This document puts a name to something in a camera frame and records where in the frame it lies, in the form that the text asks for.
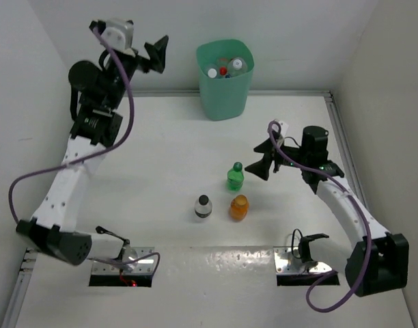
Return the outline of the green soda bottle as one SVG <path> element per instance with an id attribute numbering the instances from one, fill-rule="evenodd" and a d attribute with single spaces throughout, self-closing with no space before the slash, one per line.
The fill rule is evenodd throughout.
<path id="1" fill-rule="evenodd" d="M 227 173 L 227 188 L 231 191 L 239 191 L 244 182 L 242 163 L 235 162 Z"/>

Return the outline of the orange juice bottle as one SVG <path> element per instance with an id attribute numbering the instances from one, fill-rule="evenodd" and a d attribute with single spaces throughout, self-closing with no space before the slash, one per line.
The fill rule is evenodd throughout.
<path id="1" fill-rule="evenodd" d="M 237 195 L 231 202 L 229 215 L 235 221 L 242 221 L 248 213 L 249 202 L 245 195 Z"/>

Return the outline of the black-cap black-label bottle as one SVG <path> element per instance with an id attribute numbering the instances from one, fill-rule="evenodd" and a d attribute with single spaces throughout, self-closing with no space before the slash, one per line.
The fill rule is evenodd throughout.
<path id="1" fill-rule="evenodd" d="M 195 219 L 204 221 L 212 214 L 212 202 L 207 195 L 200 195 L 194 205 Z"/>

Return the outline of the Aquafina bottle white cap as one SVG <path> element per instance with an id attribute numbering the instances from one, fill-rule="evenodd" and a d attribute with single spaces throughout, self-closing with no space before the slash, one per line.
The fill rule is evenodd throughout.
<path id="1" fill-rule="evenodd" d="M 207 77 L 217 79 L 219 77 L 219 70 L 216 66 L 209 66 L 205 69 Z"/>

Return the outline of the clear bottle colourful label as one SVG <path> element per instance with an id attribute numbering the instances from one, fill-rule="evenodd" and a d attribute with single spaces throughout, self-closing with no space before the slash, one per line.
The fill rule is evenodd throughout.
<path id="1" fill-rule="evenodd" d="M 233 58 L 227 65 L 227 73 L 230 77 L 238 77 L 248 72 L 246 61 L 241 57 Z"/>

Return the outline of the small red-cap cola bottle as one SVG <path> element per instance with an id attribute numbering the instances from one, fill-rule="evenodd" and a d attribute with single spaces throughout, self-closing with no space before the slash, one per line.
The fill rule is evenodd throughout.
<path id="1" fill-rule="evenodd" d="M 227 74 L 228 64 L 229 64 L 228 58 L 225 58 L 225 57 L 217 58 L 216 65 L 217 65 L 217 68 L 218 68 L 219 75 L 221 77 L 224 77 Z"/>

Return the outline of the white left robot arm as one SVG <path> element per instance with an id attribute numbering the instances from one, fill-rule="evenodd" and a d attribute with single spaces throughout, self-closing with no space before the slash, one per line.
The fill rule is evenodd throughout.
<path id="1" fill-rule="evenodd" d="M 124 257 L 129 240 L 100 226 L 94 233 L 77 231 L 79 209 L 106 154 L 120 147 L 132 130 L 135 104 L 130 80 L 138 70 L 163 73 L 169 37 L 145 43 L 148 56 L 143 57 L 132 46 L 131 20 L 94 20 L 89 28 L 104 51 L 97 64 L 82 60 L 69 70 L 73 125 L 66 152 L 57 167 L 30 173 L 56 176 L 31 218 L 15 220 L 16 233 L 37 252 L 72 266 L 93 260 L 122 268 L 133 263 Z"/>

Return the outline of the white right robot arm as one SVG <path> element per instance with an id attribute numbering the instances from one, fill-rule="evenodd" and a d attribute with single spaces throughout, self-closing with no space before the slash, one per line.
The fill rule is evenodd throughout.
<path id="1" fill-rule="evenodd" d="M 254 148 L 262 159 L 246 172 L 268 180 L 281 166 L 300 169 L 303 181 L 334 214 L 351 249 L 330 245 L 324 233 L 303 236 L 298 245 L 302 262 L 323 261 L 343 274 L 358 297 L 404 288 L 408 280 L 409 243 L 381 225 L 350 189 L 342 169 L 329 159 L 329 132 L 320 126 L 303 129 L 301 144 L 285 144 L 287 124 L 272 121 L 268 139 Z"/>

